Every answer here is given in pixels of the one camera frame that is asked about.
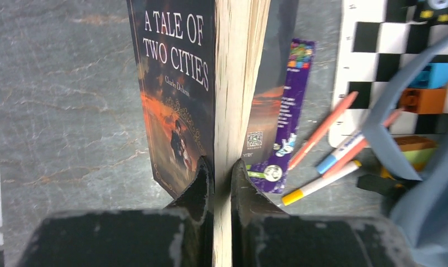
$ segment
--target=orange pencil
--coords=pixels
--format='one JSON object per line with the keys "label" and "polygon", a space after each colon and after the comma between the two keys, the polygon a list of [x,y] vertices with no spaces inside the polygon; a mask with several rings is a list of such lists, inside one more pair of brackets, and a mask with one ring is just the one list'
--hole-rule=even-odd
{"label": "orange pencil", "polygon": [[327,117],[327,119],[319,126],[319,128],[312,134],[312,136],[307,140],[304,147],[298,151],[298,153],[290,160],[288,164],[288,170],[292,170],[299,162],[301,162],[302,158],[306,156],[306,154],[314,147],[314,145],[319,142],[322,137],[329,130],[330,126],[344,113],[344,111],[349,108],[357,97],[358,92],[351,92],[348,96],[346,96],[340,103],[334,108],[332,114]]}
{"label": "orange pencil", "polygon": [[[401,115],[403,108],[398,108],[393,111],[391,115],[385,120],[383,125],[385,127],[390,126],[397,120],[397,118]],[[330,177],[332,174],[338,172],[341,168],[343,168],[348,162],[350,162],[356,155],[358,155],[366,146],[368,145],[368,141],[365,138],[361,140],[356,146],[352,148],[347,154],[345,154],[342,158],[339,159],[337,163],[335,163],[332,168],[324,173],[322,177]]]}

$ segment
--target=gray marble surface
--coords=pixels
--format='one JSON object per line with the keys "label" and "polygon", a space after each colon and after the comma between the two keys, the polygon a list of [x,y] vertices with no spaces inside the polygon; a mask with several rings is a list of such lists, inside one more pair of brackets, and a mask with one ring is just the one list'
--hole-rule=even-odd
{"label": "gray marble surface", "polygon": [[[295,37],[317,41],[300,146],[329,112],[341,0],[301,0]],[[152,179],[124,1],[0,0],[0,161],[6,266],[48,214],[164,207]],[[326,139],[290,173],[317,177]],[[374,165],[369,152],[365,165]],[[288,207],[294,214],[377,214],[380,198],[347,177]],[[281,205],[280,195],[270,195]]]}

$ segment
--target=purple box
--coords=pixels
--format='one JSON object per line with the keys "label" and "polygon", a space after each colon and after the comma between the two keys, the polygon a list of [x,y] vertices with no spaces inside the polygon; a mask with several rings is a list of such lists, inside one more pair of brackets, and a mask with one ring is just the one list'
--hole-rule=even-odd
{"label": "purple box", "polygon": [[306,91],[315,43],[293,39],[286,82],[281,99],[278,130],[268,160],[247,165],[250,179],[263,192],[281,194],[285,188],[288,163],[296,141],[296,131]]}

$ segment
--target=blue marker cap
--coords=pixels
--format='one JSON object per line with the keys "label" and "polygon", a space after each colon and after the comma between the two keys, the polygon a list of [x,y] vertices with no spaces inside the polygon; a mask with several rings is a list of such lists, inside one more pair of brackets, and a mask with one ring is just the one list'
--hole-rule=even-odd
{"label": "blue marker cap", "polygon": [[330,167],[332,167],[337,162],[337,159],[332,156],[328,155],[319,165],[316,167],[317,172],[319,174],[323,174],[324,172],[328,171]]}

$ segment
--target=yellow marker cap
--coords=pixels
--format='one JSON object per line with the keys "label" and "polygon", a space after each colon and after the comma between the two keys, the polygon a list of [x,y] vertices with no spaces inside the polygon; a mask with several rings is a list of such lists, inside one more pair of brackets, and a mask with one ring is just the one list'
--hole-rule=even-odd
{"label": "yellow marker cap", "polygon": [[361,162],[359,162],[359,161],[357,161],[357,160],[354,160],[354,163],[355,163],[358,167],[361,167]]}
{"label": "yellow marker cap", "polygon": [[283,201],[283,204],[285,206],[298,201],[299,199],[301,199],[304,196],[304,194],[302,193],[301,189],[298,189],[296,191],[293,191],[291,193],[289,193],[288,195],[284,196],[281,198],[281,201]]}

